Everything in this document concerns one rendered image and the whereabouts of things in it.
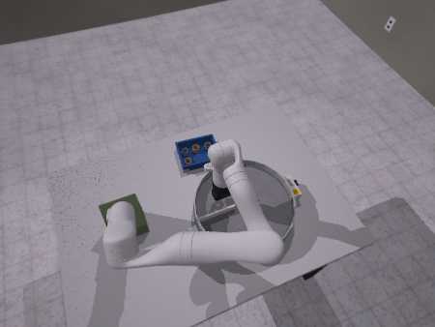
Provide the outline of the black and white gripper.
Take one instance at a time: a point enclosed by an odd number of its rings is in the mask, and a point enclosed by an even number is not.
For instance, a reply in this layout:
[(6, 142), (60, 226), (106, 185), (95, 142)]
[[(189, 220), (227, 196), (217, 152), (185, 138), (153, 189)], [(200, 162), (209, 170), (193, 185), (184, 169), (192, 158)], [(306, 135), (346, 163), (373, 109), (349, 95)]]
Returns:
[(213, 172), (212, 176), (212, 182), (213, 182), (213, 188), (212, 188), (212, 195), (214, 197), (215, 201), (221, 200), (223, 198), (226, 198), (230, 196), (230, 192), (226, 186), (225, 181), (218, 180), (214, 175), (214, 167), (212, 163), (206, 163), (204, 164), (205, 171)]

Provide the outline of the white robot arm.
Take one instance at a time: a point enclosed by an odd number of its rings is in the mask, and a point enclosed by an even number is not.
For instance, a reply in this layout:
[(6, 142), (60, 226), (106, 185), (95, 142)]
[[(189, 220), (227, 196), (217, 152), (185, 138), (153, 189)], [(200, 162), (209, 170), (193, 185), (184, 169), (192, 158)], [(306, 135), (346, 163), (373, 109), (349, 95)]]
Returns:
[(107, 228), (102, 237), (109, 267), (202, 266), (226, 261), (272, 267), (282, 260), (285, 254), (283, 239), (272, 230), (261, 209), (244, 167), (239, 142), (228, 139), (213, 144), (208, 149), (208, 156), (215, 177), (225, 181), (248, 231), (184, 231), (156, 248), (140, 250), (136, 228), (134, 232), (133, 207), (120, 201), (107, 209)]

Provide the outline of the blue crate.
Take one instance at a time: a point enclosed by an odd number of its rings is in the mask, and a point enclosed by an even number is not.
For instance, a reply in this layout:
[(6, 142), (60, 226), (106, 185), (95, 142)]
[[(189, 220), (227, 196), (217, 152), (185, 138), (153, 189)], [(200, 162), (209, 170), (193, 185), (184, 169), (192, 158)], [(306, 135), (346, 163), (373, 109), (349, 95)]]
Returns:
[[(211, 145), (216, 144), (216, 141), (214, 139), (214, 136), (212, 134), (199, 136), (196, 138), (191, 138), (183, 141), (179, 141), (176, 144), (177, 153), (179, 155), (182, 170), (183, 172), (189, 172), (190, 170), (194, 170), (197, 168), (204, 167), (204, 164), (210, 163), (211, 161), (208, 160), (208, 150), (205, 149), (205, 143), (210, 142)], [(192, 151), (193, 145), (199, 146), (199, 152), (194, 153)], [(182, 155), (182, 149), (188, 148), (188, 155), (183, 156)], [(190, 164), (185, 164), (185, 159), (191, 158)]]

